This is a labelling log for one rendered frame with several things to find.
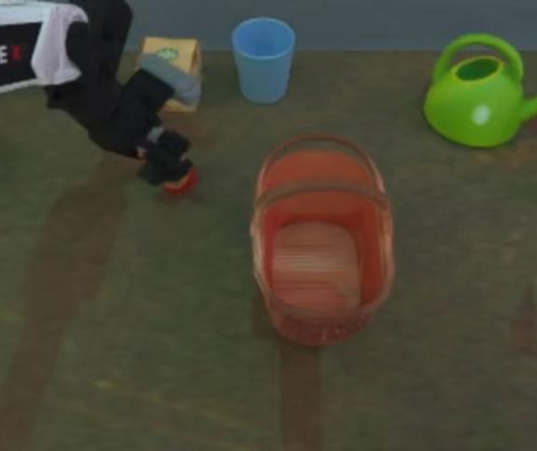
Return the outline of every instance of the blue cup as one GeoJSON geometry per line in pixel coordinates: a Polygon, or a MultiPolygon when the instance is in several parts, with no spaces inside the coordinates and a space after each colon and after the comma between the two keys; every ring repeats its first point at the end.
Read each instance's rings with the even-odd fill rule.
{"type": "Polygon", "coordinates": [[[270,104],[287,92],[296,33],[285,22],[259,17],[240,23],[232,35],[241,94],[270,104]]]}

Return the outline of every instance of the red x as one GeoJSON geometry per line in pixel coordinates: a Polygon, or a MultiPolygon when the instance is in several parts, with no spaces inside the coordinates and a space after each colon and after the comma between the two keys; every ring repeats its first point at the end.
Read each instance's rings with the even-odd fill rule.
{"type": "Polygon", "coordinates": [[[23,59],[23,48],[20,45],[12,45],[12,61],[23,59]]]}

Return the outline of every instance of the red object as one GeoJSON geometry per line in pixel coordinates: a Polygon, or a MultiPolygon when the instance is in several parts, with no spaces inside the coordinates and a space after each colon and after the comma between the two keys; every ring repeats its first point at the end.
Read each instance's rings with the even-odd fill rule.
{"type": "Polygon", "coordinates": [[[188,192],[197,183],[197,180],[197,171],[192,168],[183,179],[177,182],[166,182],[162,189],[169,195],[182,195],[188,192]]]}
{"type": "Polygon", "coordinates": [[[289,340],[344,341],[389,294],[390,203],[371,159],[342,138],[304,135],[272,151],[258,175],[251,234],[265,306],[289,340]],[[340,146],[297,146],[307,141],[340,146]]]}

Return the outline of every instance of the watering can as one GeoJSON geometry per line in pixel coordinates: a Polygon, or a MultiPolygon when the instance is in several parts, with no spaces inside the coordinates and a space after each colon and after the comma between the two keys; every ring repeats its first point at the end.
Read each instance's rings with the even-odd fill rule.
{"type": "Polygon", "coordinates": [[[508,42],[478,33],[461,36],[442,53],[423,106],[429,124],[466,146],[491,148],[509,141],[523,122],[537,116],[537,96],[525,99],[523,60],[508,42]],[[465,59],[450,68],[461,48],[483,45],[504,55],[465,59]]]}

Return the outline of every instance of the watering can handle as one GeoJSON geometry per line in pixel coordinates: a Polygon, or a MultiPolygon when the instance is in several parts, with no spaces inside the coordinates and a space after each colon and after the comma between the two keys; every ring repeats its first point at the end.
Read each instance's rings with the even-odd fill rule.
{"type": "Polygon", "coordinates": [[[257,183],[256,183],[256,191],[258,191],[258,188],[264,184],[265,175],[269,171],[269,168],[274,162],[276,162],[281,157],[282,153],[286,152],[291,147],[299,143],[307,142],[307,141],[322,141],[322,142],[335,143],[353,151],[361,159],[366,169],[370,172],[371,176],[375,179],[377,188],[381,192],[385,192],[383,179],[381,175],[379,174],[379,171],[377,171],[375,164],[366,155],[366,153],[364,153],[357,145],[355,145],[351,141],[348,141],[347,139],[341,138],[339,136],[334,136],[331,134],[323,134],[323,133],[301,134],[287,141],[283,141],[280,145],[274,148],[271,151],[271,153],[268,155],[268,157],[265,159],[262,169],[260,170],[260,174],[258,174],[257,183]]]}
{"type": "Polygon", "coordinates": [[[485,33],[472,33],[453,40],[437,60],[434,67],[433,81],[439,80],[448,70],[450,60],[462,47],[468,45],[484,45],[497,50],[509,60],[516,81],[523,79],[523,60],[519,52],[506,40],[485,33]]]}

